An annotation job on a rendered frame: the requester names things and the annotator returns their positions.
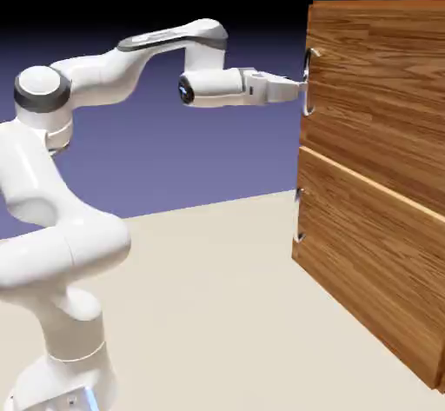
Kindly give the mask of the small wooden cabinet door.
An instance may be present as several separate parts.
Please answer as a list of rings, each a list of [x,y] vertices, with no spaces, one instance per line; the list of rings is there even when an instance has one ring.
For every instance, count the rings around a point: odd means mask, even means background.
[[[445,215],[312,149],[294,260],[429,388],[445,394]]]

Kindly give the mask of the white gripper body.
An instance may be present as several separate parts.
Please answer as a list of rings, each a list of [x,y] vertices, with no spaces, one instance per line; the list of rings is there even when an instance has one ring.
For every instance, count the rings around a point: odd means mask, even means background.
[[[268,103],[290,102],[298,98],[299,82],[270,73],[266,74],[266,78],[266,101]]]

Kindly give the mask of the wooden cabinet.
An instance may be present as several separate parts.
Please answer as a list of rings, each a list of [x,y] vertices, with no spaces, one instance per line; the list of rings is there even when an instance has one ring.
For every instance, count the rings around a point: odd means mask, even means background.
[[[307,48],[309,48],[309,46],[307,45],[307,37],[306,37],[306,49]],[[310,101],[308,102],[308,105],[309,105],[309,107],[314,107],[311,103],[310,103]],[[301,147],[306,147],[305,145],[303,145],[302,144],[302,139],[301,139],[301,135],[302,135],[302,121],[303,121],[303,119],[305,118],[305,116],[302,116],[302,120],[301,120],[301,133],[300,133],[300,141],[299,141],[299,150],[300,150],[300,148]]]

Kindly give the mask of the long curved metal handle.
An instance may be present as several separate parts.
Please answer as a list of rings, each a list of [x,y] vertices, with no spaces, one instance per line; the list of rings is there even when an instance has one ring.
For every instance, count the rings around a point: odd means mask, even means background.
[[[302,115],[305,117],[310,116],[315,111],[315,107],[309,107],[309,105],[308,105],[310,63],[311,63],[311,59],[313,56],[319,57],[320,53],[312,47],[307,48],[305,51],[305,56],[304,56],[304,65],[303,65],[303,74],[302,74],[302,81],[308,84],[307,90],[302,92],[303,93]]]

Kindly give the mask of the large wooden cabinet door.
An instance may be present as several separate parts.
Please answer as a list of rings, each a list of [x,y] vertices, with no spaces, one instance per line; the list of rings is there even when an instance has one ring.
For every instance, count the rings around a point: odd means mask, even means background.
[[[445,215],[445,0],[309,7],[302,144]]]

